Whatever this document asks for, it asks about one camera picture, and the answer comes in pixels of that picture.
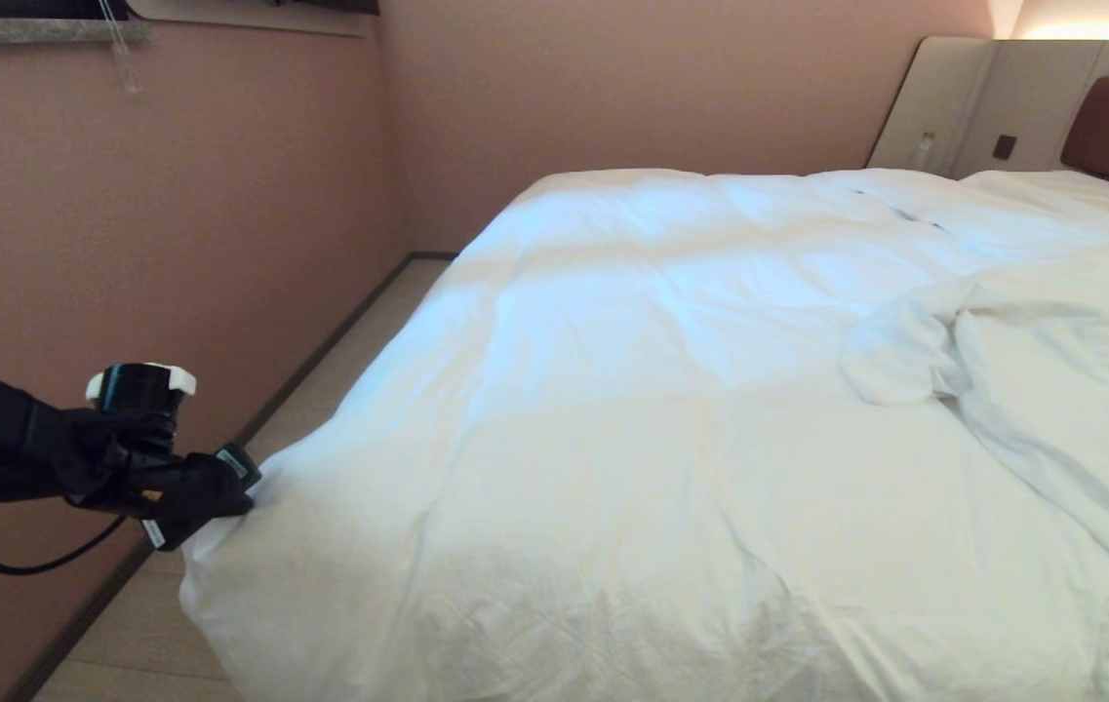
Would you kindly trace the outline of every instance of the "bed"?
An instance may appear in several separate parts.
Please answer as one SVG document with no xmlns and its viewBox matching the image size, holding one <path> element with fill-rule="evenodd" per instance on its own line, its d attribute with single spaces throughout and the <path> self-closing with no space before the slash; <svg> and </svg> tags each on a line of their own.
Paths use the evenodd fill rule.
<svg viewBox="0 0 1109 702">
<path fill-rule="evenodd" d="M 263 470 L 252 702 L 1109 699 L 1109 182 L 546 177 Z"/>
</svg>

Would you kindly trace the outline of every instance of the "white cap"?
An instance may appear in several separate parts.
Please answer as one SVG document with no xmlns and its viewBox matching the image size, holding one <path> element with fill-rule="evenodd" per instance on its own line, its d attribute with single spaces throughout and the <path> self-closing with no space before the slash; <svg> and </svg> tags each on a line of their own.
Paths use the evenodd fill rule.
<svg viewBox="0 0 1109 702">
<path fill-rule="evenodd" d="M 197 379 L 190 375 L 187 369 L 181 366 L 166 366 L 163 364 L 143 364 L 144 366 L 157 366 L 167 368 L 167 389 L 184 391 L 185 395 L 193 395 L 199 387 Z M 103 374 L 98 374 L 85 384 L 85 399 L 93 403 L 103 393 Z"/>
</svg>

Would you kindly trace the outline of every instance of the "white comforter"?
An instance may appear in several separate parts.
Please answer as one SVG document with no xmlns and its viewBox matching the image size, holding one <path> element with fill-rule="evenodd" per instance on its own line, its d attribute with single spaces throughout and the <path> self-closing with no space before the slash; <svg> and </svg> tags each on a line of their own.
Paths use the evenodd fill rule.
<svg viewBox="0 0 1109 702">
<path fill-rule="evenodd" d="M 252 702 L 1109 698 L 1109 551 L 837 368 L 907 289 L 1109 243 L 1005 177 L 542 180 L 184 608 Z"/>
</svg>

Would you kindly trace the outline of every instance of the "hotel room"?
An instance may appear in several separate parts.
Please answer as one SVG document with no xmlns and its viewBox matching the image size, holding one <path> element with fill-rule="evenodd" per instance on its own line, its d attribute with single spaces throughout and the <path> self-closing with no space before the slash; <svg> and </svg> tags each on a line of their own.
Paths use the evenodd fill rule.
<svg viewBox="0 0 1109 702">
<path fill-rule="evenodd" d="M 1109 699 L 1109 1 L 62 4 L 0 378 L 264 477 L 0 574 L 0 699 Z"/>
</svg>

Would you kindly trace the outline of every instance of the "baseboard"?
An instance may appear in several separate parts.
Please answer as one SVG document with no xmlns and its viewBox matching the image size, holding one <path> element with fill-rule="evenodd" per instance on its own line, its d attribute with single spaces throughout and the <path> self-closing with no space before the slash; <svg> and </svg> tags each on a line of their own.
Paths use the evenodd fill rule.
<svg viewBox="0 0 1109 702">
<path fill-rule="evenodd" d="M 121 561 L 121 564 L 112 570 L 112 574 L 103 581 L 103 586 L 94 591 L 94 596 L 91 596 L 82 609 L 73 614 L 69 625 L 55 635 L 51 645 L 47 645 L 42 657 L 38 657 L 38 660 L 20 676 L 10 692 L 4 694 L 4 702 L 31 702 L 37 696 L 38 691 L 54 674 L 55 668 L 64 662 L 64 658 L 69 657 L 69 651 L 73 650 L 73 645 L 77 645 L 78 641 L 81 641 L 82 637 L 85 635 L 85 631 L 90 630 L 94 619 L 98 619 L 103 610 L 112 603 L 112 600 L 116 599 L 122 588 L 125 587 L 126 582 L 130 582 L 133 573 L 139 572 L 152 551 L 154 550 L 147 539 L 144 538 L 136 543 L 125 560 Z"/>
<path fill-rule="evenodd" d="M 263 407 L 260 408 L 255 417 L 251 419 L 242 431 L 238 431 L 234 440 L 240 446 L 245 446 L 248 440 L 254 439 L 255 435 L 258 434 L 260 428 L 268 423 L 272 415 L 277 413 L 277 409 L 282 405 L 285 405 L 286 399 L 298 390 L 298 386 L 307 379 L 307 376 L 316 369 L 316 366 L 321 364 L 324 356 L 327 356 L 333 347 L 337 346 L 342 342 L 342 337 L 350 332 L 350 327 L 358 323 L 359 318 L 363 317 L 364 312 L 367 312 L 372 307 L 373 303 L 380 297 L 380 294 L 385 292 L 393 282 L 401 275 L 403 268 L 406 268 L 408 263 L 414 262 L 416 258 L 426 260 L 437 260 L 437 262 L 452 262 L 457 254 L 444 254 L 437 252 L 415 252 L 407 254 L 406 258 L 403 258 L 397 266 L 394 266 L 393 271 L 389 271 L 389 275 L 385 276 L 385 279 L 380 281 L 380 284 L 368 294 L 367 297 L 363 298 L 357 307 L 350 312 L 350 315 L 342 321 L 336 329 L 333 329 L 333 334 L 328 338 L 324 339 L 324 343 L 307 357 L 304 363 L 298 366 L 295 374 L 289 376 L 285 385 L 281 386 L 281 390 L 277 390 L 276 395 L 268 399 Z M 38 691 L 42 689 L 42 685 L 47 683 L 55 672 L 55 668 L 60 667 L 60 663 L 64 661 L 64 658 L 69 657 L 69 651 L 73 650 L 73 645 L 77 645 L 78 641 L 81 640 L 82 635 L 85 635 L 85 631 L 89 630 L 94 623 L 94 619 L 98 619 L 103 610 L 112 603 L 112 599 L 116 597 L 118 592 L 121 592 L 121 588 L 125 587 L 126 582 L 130 582 L 130 578 L 133 573 L 142 568 L 142 564 L 147 557 L 151 556 L 153 548 L 147 539 L 143 539 L 133 550 L 132 553 L 125 557 L 125 560 L 116 568 L 108 581 L 94 592 L 94 596 L 87 601 L 82 609 L 78 610 L 77 614 L 73 614 L 72 621 L 69 625 L 60 631 L 59 635 L 55 635 L 54 641 L 51 645 L 43 650 L 42 657 L 38 658 L 37 662 L 29 668 L 26 674 L 20 676 L 18 683 L 11 690 L 7 696 L 4 696 L 4 702 L 29 702 L 37 695 Z"/>
</svg>

